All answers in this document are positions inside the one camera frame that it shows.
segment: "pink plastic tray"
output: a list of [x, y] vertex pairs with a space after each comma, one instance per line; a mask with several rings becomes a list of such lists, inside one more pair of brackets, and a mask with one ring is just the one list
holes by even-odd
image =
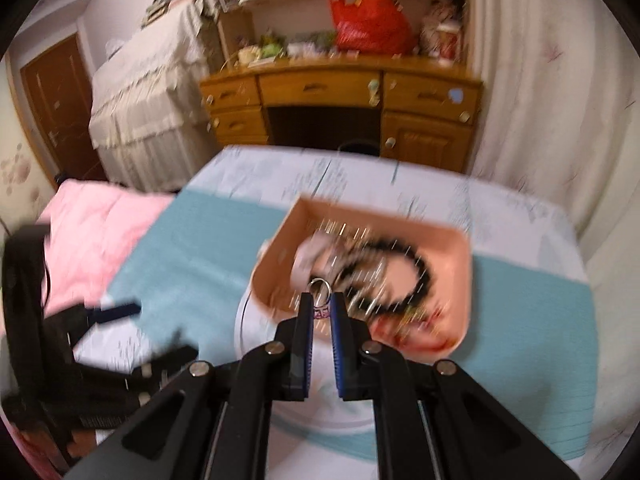
[[[428, 222], [416, 222], [397, 216], [388, 216], [371, 210], [350, 208], [343, 205], [300, 198], [291, 208], [280, 228], [264, 251], [251, 276], [255, 299], [266, 314], [276, 320], [295, 314], [290, 304], [294, 291], [289, 280], [291, 267], [298, 246], [313, 233], [313, 225], [323, 219], [344, 222], [350, 226], [368, 227], [381, 237], [398, 238], [423, 256], [431, 267], [431, 291], [425, 305], [442, 307], [439, 323], [440, 335], [446, 334], [447, 344], [435, 348], [430, 337], [423, 332], [412, 332], [407, 342], [386, 337], [374, 323], [373, 337], [398, 348], [405, 357], [431, 363], [450, 355], [462, 342], [468, 329], [471, 304], [471, 252], [466, 235], [459, 230]], [[401, 268], [402, 262], [390, 263], [388, 277], [398, 289], [411, 285], [391, 276]], [[397, 277], [410, 273], [399, 273]], [[270, 304], [275, 302], [275, 309]], [[329, 338], [327, 319], [315, 321], [316, 336]]]

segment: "trash can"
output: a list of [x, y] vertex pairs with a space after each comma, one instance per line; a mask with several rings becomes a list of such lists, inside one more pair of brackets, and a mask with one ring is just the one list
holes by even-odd
[[373, 140], [354, 139], [348, 140], [338, 146], [339, 152], [359, 153], [361, 155], [380, 156], [380, 145]]

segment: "red plastic bag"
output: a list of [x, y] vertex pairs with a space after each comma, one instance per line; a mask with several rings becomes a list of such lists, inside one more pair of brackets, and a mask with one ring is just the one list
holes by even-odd
[[393, 0], [329, 0], [340, 50], [370, 54], [408, 54], [417, 40]]

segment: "black bracelet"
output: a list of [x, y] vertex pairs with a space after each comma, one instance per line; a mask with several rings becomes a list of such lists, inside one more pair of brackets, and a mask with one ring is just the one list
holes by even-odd
[[[407, 294], [403, 300], [387, 305], [377, 304], [370, 314], [372, 316], [376, 316], [378, 314], [404, 314], [404, 312], [408, 308], [419, 306], [420, 302], [424, 299], [429, 291], [431, 285], [431, 274], [428, 271], [424, 260], [415, 253], [411, 246], [405, 245], [399, 240], [378, 240], [375, 242], [367, 242], [363, 245], [362, 248], [375, 251], [384, 251], [387, 253], [402, 254], [402, 256], [405, 256], [406, 258], [414, 262], [414, 267], [416, 269], [416, 274], [418, 277], [414, 290], [411, 293]], [[359, 263], [360, 262], [355, 262], [350, 266], [345, 267], [338, 278], [340, 280], [343, 280], [353, 274]], [[348, 298], [348, 300], [352, 300], [359, 292], [359, 287], [351, 285], [345, 290], [344, 295]], [[373, 301], [373, 298], [361, 298], [356, 307], [360, 310], [366, 311], [370, 308]]]

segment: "brown door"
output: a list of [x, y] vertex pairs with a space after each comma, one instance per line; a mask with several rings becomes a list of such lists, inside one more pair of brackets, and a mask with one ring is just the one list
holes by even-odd
[[387, 158], [462, 173], [472, 132], [469, 126], [385, 112], [381, 152]]
[[83, 180], [106, 180], [89, 137], [91, 83], [76, 35], [20, 69], [24, 89], [44, 141], [60, 170]]

